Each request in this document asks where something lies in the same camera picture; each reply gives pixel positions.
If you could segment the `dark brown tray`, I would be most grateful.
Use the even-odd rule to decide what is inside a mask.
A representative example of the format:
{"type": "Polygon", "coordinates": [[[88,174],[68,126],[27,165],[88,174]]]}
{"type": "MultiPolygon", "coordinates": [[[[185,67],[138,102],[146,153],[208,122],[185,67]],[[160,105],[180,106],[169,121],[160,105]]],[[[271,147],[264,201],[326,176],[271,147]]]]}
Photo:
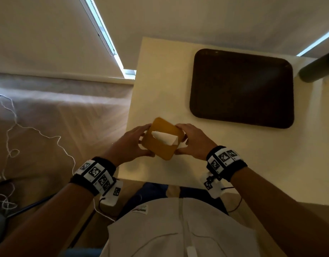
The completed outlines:
{"type": "Polygon", "coordinates": [[[285,59],[201,49],[189,108],[202,119],[287,129],[295,119],[293,78],[285,59]]]}

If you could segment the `black wristband with marker tags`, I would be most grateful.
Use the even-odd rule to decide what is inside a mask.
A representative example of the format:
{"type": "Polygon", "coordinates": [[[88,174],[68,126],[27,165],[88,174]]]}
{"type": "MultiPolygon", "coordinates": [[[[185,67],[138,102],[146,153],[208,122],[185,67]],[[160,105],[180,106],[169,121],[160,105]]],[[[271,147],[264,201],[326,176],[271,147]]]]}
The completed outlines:
{"type": "Polygon", "coordinates": [[[207,169],[214,179],[222,179],[231,182],[232,176],[248,165],[243,161],[240,155],[225,146],[213,148],[206,156],[207,169]]]}
{"type": "Polygon", "coordinates": [[[69,183],[76,184],[94,196],[105,195],[116,182],[113,177],[116,166],[109,160],[94,157],[87,160],[73,175],[69,183]]]}

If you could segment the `person's right forearm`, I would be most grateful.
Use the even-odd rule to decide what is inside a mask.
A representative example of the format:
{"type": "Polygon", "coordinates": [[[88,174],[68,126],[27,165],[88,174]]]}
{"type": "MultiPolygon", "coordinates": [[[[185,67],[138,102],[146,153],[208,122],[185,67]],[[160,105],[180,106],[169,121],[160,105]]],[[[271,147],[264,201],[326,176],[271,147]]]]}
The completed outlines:
{"type": "Polygon", "coordinates": [[[288,257],[329,257],[329,224],[248,167],[231,184],[288,257]]]}

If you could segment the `grey cylindrical pole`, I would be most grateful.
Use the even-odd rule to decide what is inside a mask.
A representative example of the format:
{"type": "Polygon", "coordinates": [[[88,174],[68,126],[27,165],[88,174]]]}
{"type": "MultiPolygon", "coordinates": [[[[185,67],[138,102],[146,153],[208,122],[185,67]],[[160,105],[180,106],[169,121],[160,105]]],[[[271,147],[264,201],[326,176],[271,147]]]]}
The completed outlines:
{"type": "Polygon", "coordinates": [[[298,75],[306,83],[312,83],[329,76],[329,53],[303,67],[298,75]]]}

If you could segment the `white shirt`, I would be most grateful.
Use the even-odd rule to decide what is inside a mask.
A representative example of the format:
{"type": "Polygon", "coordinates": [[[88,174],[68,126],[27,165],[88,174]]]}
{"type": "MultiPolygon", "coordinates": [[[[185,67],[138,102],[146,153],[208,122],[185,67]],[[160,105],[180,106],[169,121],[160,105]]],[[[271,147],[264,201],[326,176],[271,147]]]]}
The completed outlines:
{"type": "Polygon", "coordinates": [[[260,257],[254,230],[193,198],[141,204],[108,233],[100,257],[260,257]]]}

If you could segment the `white tissue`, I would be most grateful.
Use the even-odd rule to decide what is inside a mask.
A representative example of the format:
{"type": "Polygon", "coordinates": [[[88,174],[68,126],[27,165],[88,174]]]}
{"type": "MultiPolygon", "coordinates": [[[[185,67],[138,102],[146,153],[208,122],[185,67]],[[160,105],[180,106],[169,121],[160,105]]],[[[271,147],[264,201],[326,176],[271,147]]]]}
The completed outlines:
{"type": "Polygon", "coordinates": [[[153,138],[162,142],[165,145],[177,146],[179,144],[179,137],[177,135],[172,135],[159,131],[152,131],[151,134],[153,138]]]}

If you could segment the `person's left hand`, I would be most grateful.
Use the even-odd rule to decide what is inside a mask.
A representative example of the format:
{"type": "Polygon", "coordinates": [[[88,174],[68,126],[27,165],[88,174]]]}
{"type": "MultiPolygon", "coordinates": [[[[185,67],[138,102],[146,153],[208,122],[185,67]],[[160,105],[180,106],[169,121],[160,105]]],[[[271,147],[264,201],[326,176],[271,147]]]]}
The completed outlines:
{"type": "Polygon", "coordinates": [[[151,123],[137,126],[126,132],[100,157],[109,160],[115,167],[139,158],[139,149],[142,149],[139,146],[140,138],[144,136],[145,131],[147,131],[150,126],[151,123]]]}

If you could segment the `white roller blind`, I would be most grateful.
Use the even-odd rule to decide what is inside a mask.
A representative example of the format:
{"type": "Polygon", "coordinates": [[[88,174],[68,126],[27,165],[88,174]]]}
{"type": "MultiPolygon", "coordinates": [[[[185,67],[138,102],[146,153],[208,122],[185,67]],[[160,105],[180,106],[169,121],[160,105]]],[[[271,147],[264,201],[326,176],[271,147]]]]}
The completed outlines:
{"type": "Polygon", "coordinates": [[[143,37],[297,55],[329,31],[329,0],[94,0],[125,69],[143,37]]]}
{"type": "Polygon", "coordinates": [[[0,73],[124,78],[81,0],[0,0],[0,73]]]}

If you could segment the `yellow tissue box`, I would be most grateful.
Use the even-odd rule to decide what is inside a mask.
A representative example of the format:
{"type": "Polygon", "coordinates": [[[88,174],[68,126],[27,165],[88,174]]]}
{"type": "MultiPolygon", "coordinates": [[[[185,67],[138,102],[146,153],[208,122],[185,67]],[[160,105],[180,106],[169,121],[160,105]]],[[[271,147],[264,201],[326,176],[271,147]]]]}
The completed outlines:
{"type": "Polygon", "coordinates": [[[179,144],[177,146],[165,145],[162,142],[153,138],[151,134],[152,131],[159,131],[172,135],[177,135],[179,137],[179,144],[184,138],[184,131],[171,124],[170,122],[160,117],[157,117],[154,119],[152,125],[150,126],[146,134],[143,136],[141,145],[144,148],[152,151],[163,160],[170,160],[174,155],[175,150],[178,148],[179,144]]]}

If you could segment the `person's right hand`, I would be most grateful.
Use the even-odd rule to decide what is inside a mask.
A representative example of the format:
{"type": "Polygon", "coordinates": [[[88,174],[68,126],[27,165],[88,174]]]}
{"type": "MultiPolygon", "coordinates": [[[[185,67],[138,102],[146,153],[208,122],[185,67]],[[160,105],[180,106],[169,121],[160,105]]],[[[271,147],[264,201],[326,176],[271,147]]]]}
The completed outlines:
{"type": "Polygon", "coordinates": [[[199,160],[206,160],[207,155],[218,145],[213,142],[205,133],[192,124],[176,124],[176,127],[183,130],[185,136],[182,142],[189,148],[189,155],[199,160]]]}

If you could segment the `person's left forearm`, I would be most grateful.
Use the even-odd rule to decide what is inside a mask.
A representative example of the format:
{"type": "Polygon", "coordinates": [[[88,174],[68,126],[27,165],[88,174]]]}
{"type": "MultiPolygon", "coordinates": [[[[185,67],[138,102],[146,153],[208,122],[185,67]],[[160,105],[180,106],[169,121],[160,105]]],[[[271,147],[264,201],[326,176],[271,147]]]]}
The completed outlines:
{"type": "Polygon", "coordinates": [[[67,184],[0,243],[0,257],[57,257],[93,198],[67,184]]]}

